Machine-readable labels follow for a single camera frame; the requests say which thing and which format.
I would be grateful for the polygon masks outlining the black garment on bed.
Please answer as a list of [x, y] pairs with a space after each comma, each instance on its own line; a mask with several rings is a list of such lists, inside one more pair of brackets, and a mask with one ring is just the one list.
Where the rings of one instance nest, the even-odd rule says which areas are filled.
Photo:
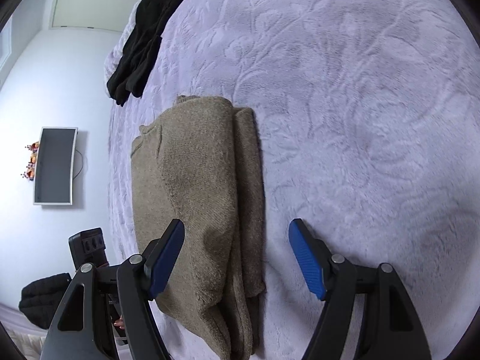
[[184, 0], [141, 0], [135, 24], [122, 49], [122, 56], [106, 82], [110, 97], [122, 107], [130, 96], [143, 96], [162, 42], [165, 27]]

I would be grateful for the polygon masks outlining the black bag on floor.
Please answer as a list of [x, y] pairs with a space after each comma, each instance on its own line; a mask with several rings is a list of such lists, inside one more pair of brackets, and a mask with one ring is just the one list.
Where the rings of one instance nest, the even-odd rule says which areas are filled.
[[72, 277], [61, 273], [33, 281], [21, 291], [19, 310], [38, 328], [48, 330]]

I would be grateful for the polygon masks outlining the olive brown knit sweater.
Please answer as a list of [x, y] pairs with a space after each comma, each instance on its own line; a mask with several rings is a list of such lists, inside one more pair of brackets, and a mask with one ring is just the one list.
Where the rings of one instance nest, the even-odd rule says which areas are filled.
[[185, 240], [157, 306], [221, 359], [249, 359], [264, 291], [264, 187], [253, 111], [181, 96], [140, 129], [131, 153], [139, 247], [173, 219]]

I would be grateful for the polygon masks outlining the lavender embossed bed blanket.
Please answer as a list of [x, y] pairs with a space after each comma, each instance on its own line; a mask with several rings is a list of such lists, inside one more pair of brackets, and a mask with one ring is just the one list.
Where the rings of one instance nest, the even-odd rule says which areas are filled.
[[479, 308], [479, 47], [449, 0], [184, 0], [142, 97], [114, 106], [109, 216], [137, 252], [130, 152], [180, 95], [256, 115], [267, 291], [258, 359], [300, 359], [320, 315], [301, 218], [354, 263], [390, 263], [444, 359]]

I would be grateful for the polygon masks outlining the orange flower decoration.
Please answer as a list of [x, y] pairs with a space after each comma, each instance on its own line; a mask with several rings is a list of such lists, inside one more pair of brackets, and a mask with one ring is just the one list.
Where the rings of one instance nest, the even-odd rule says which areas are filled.
[[29, 161], [25, 167], [22, 177], [26, 180], [34, 181], [35, 179], [35, 170], [37, 166], [39, 147], [39, 141], [33, 142], [32, 144], [26, 145], [25, 147], [29, 151]]

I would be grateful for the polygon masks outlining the wall mounted television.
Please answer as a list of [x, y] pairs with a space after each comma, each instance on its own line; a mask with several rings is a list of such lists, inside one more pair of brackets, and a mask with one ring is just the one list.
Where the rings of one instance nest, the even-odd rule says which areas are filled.
[[77, 134], [77, 127], [42, 129], [33, 181], [34, 205], [72, 205]]

